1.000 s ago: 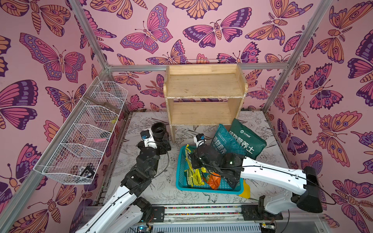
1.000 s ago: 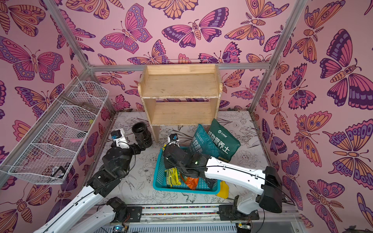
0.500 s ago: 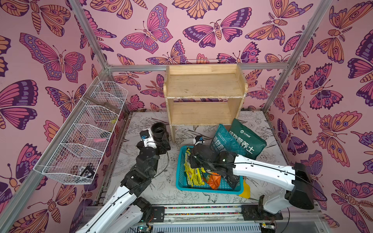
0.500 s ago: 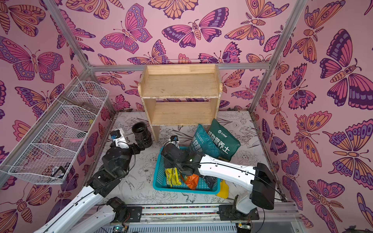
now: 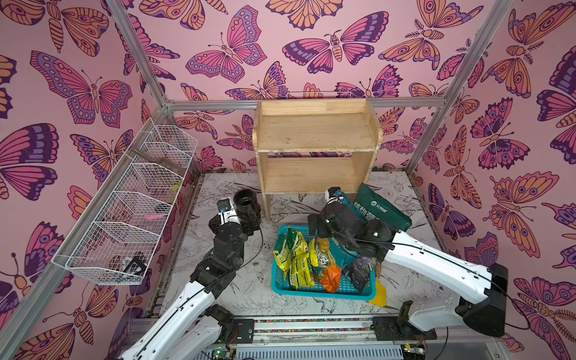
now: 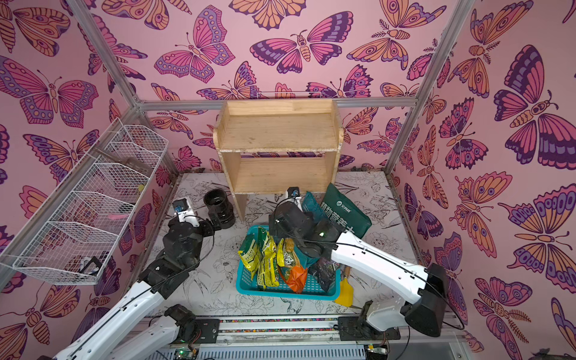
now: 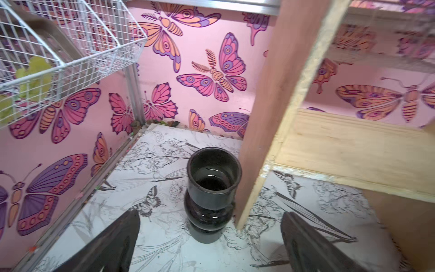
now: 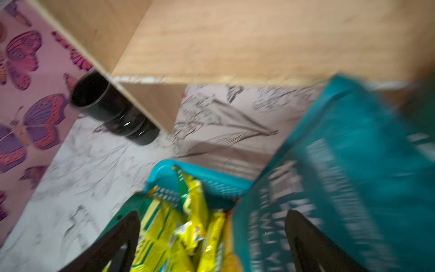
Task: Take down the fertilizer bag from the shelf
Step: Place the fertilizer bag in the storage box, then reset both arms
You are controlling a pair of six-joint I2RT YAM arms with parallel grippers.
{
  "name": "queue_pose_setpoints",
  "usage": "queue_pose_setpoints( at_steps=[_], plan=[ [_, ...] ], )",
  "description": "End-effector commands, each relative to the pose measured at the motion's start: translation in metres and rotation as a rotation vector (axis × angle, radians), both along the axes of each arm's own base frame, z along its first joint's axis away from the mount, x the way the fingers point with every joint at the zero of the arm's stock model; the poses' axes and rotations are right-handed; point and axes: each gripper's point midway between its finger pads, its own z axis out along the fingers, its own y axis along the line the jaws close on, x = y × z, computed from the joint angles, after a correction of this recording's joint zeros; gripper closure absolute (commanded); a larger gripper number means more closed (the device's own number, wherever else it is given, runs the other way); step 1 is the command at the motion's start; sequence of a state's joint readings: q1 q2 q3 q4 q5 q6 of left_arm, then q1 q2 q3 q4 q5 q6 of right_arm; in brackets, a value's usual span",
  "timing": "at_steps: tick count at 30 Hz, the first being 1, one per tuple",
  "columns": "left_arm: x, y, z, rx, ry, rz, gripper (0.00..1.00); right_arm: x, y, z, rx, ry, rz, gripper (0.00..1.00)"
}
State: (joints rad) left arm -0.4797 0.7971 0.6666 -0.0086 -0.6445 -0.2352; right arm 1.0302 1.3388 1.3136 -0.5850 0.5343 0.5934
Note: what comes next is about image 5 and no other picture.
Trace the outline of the yellow fertilizer bag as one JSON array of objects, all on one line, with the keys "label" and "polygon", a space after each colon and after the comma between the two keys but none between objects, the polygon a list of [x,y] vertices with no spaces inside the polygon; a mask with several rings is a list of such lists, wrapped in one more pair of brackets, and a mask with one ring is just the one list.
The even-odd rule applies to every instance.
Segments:
[{"label": "yellow fertilizer bag", "polygon": [[274,246],[274,260],[286,280],[292,265],[292,252],[287,234],[280,234]]},{"label": "yellow fertilizer bag", "polygon": [[310,251],[303,234],[294,227],[289,227],[286,233],[287,244],[292,256],[289,283],[294,290],[315,287]]}]

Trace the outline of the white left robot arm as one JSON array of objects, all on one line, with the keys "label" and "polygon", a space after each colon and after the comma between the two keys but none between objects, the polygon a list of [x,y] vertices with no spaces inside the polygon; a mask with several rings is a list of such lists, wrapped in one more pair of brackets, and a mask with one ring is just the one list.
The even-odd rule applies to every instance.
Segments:
[{"label": "white left robot arm", "polygon": [[258,230],[234,215],[217,226],[214,247],[196,266],[183,291],[155,324],[117,359],[193,359],[228,342],[234,315],[216,304],[244,264],[245,242]]}]

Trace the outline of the teal orange soil bag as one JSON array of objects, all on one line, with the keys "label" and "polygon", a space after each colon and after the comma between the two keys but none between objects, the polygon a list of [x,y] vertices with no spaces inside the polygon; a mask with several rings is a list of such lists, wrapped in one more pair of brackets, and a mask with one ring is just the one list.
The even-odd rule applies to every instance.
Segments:
[{"label": "teal orange soil bag", "polygon": [[324,208],[318,215],[310,215],[308,224],[313,239],[309,243],[311,269],[316,282],[327,293],[337,293],[341,286],[342,271],[354,263],[359,255],[350,252],[333,235],[324,218]]}]

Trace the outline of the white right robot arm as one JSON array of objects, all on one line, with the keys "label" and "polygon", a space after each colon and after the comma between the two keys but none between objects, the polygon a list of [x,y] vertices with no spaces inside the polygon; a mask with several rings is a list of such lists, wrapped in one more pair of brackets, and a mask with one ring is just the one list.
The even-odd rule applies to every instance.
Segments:
[{"label": "white right robot arm", "polygon": [[467,326],[493,338],[505,333],[508,269],[467,262],[428,246],[381,220],[365,220],[349,206],[331,202],[307,219],[310,233],[332,238],[349,252],[412,269],[448,287],[454,294],[435,302],[405,301],[399,328],[428,332]]}]

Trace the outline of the dark green soil bag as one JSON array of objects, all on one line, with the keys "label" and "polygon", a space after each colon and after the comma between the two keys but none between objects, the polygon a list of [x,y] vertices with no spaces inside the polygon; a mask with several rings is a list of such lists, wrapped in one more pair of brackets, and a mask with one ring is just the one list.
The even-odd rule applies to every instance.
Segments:
[{"label": "dark green soil bag", "polygon": [[382,262],[393,249],[392,241],[399,231],[412,226],[412,220],[401,210],[362,183],[354,200],[343,193],[342,226],[337,235],[346,251]]}]

